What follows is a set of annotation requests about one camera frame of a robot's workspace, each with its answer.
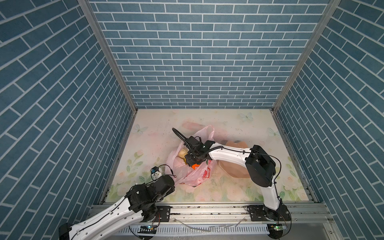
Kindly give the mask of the pink plastic bag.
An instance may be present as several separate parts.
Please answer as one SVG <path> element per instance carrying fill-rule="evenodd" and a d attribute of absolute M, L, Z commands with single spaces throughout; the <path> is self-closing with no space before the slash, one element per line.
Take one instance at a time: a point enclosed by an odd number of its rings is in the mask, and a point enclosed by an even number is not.
<path fill-rule="evenodd" d="M 187 137 L 183 136 L 176 129 L 174 129 L 174 133 L 178 137 L 182 137 L 182 140 L 178 147 L 172 150 L 168 155 L 166 160 L 166 174 L 173 178 L 176 186 L 186 185 L 189 187 L 197 187 L 213 176 L 214 170 L 217 167 L 217 161 L 207 160 L 194 170 L 187 165 L 186 159 L 178 157 L 180 150 L 185 149 L 188 151 L 187 147 L 184 145 Z"/>

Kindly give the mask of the peach scalloped bowl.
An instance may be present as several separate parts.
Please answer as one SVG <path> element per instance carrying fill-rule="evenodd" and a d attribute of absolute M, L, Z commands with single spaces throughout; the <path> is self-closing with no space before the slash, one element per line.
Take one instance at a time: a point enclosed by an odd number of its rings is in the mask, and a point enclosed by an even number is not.
<path fill-rule="evenodd" d="M 235 147 L 235 148 L 248 148 L 248 145 L 244 141 L 226 141 L 224 142 L 225 146 Z M 218 161 L 219 166 L 232 178 L 237 179 L 249 179 L 250 175 L 247 168 L 244 168 L 240 165 L 233 164 L 226 161 Z"/>

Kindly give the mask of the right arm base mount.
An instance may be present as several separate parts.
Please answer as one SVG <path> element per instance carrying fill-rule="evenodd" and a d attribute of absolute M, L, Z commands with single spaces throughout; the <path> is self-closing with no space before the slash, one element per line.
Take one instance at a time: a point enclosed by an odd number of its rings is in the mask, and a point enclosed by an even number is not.
<path fill-rule="evenodd" d="M 267 217 L 263 205 L 249 205 L 246 206 L 246 211 L 250 215 L 252 222 L 271 222 L 272 220 Z"/>

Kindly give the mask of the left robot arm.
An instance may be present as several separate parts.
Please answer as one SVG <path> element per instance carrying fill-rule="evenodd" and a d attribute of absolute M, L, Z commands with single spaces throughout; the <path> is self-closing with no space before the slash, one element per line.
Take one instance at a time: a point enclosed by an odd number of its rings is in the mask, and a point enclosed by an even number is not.
<path fill-rule="evenodd" d="M 165 175 L 149 184 L 134 185 L 124 197 L 97 215 L 58 229 L 60 240 L 104 240 L 136 223 L 152 222 L 158 215 L 156 203 L 175 191 L 175 182 Z"/>

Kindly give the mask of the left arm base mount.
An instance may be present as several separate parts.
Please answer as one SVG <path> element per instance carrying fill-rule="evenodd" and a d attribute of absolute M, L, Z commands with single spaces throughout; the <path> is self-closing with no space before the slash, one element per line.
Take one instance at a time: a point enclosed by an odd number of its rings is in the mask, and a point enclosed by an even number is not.
<path fill-rule="evenodd" d="M 153 219 L 153 223 L 169 222 L 171 215 L 171 206 L 156 206 L 156 211 Z"/>

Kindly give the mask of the cream fake fruit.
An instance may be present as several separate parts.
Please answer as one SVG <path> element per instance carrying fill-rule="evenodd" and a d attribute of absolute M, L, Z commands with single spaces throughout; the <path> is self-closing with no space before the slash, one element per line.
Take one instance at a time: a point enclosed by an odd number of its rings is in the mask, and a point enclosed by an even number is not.
<path fill-rule="evenodd" d="M 182 149 L 179 151 L 178 157 L 181 159 L 185 159 L 187 154 L 188 154 L 188 151 L 186 151 L 185 149 Z"/>

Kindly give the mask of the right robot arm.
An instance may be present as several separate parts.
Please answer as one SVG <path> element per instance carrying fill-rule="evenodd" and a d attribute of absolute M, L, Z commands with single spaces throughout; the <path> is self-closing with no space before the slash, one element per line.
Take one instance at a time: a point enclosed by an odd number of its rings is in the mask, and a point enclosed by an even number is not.
<path fill-rule="evenodd" d="M 182 137 L 182 141 L 188 149 L 186 163 L 189 167 L 198 169 L 202 164 L 224 161 L 245 168 L 251 180 L 262 190 L 265 218 L 272 221 L 292 219 L 278 195 L 275 175 L 279 173 L 276 172 L 275 157 L 268 155 L 261 146 L 229 147 L 210 140 L 203 143 L 200 137 Z"/>

